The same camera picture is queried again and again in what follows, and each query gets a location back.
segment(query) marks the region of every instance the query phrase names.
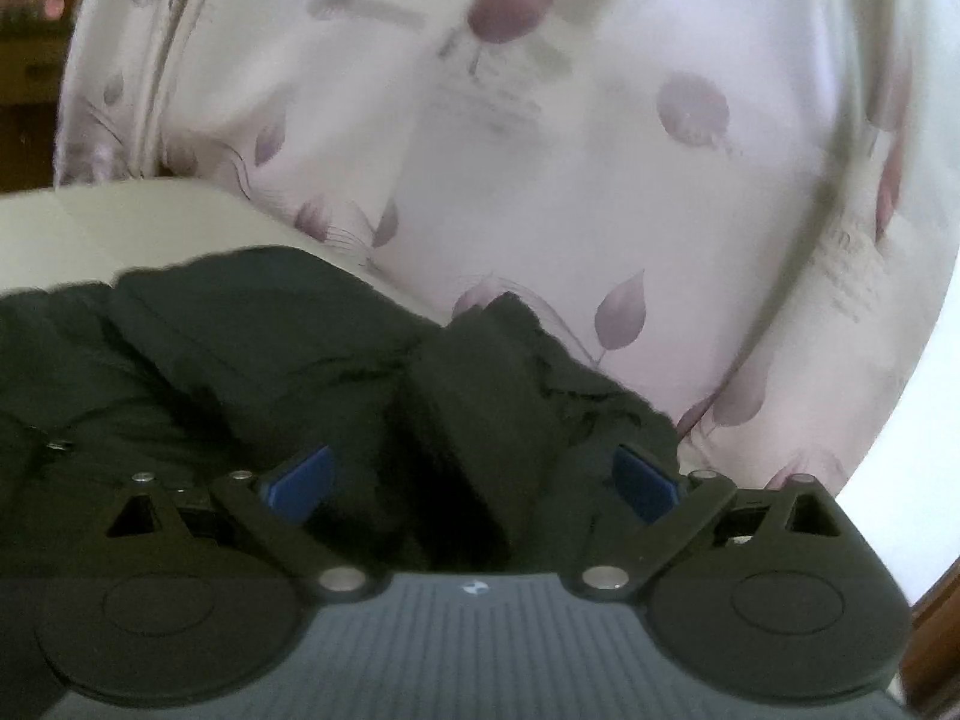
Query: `white surface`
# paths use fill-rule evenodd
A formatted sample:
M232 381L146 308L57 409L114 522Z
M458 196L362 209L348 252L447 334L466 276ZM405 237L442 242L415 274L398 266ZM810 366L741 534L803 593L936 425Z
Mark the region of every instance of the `white surface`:
M112 280L205 254L283 245L308 251L423 317L435 312L338 252L199 181L126 181L0 199L0 293Z
M960 557L960 278L917 370L838 496L911 603Z

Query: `wooden drawer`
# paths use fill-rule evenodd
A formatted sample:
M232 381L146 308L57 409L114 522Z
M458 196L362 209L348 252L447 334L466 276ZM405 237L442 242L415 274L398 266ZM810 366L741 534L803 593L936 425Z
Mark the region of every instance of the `wooden drawer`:
M62 35L0 38L0 105L54 103L68 46Z

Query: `cream fabric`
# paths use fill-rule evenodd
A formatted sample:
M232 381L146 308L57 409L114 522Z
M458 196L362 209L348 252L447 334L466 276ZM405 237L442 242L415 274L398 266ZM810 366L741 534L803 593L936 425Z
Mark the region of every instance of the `cream fabric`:
M513 290L839 490L957 255L960 0L86 0L58 180L215 182L449 317Z

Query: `gray ribbed plate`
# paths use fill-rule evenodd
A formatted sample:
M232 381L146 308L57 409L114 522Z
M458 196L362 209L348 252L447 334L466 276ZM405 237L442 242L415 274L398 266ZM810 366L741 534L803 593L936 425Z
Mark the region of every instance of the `gray ribbed plate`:
M680 671L622 605L554 576L395 578L323 610L274 671L226 698L132 710L69 695L45 720L904 720L885 693L762 707Z

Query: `metal screw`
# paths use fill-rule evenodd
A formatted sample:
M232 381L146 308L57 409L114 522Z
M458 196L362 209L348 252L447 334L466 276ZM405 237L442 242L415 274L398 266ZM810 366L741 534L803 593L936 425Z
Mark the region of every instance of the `metal screw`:
M630 581L630 574L614 565L594 565L584 571L584 584L594 590L618 590Z
M354 592L367 583L367 575L359 568L341 565L320 574L320 585L330 592Z

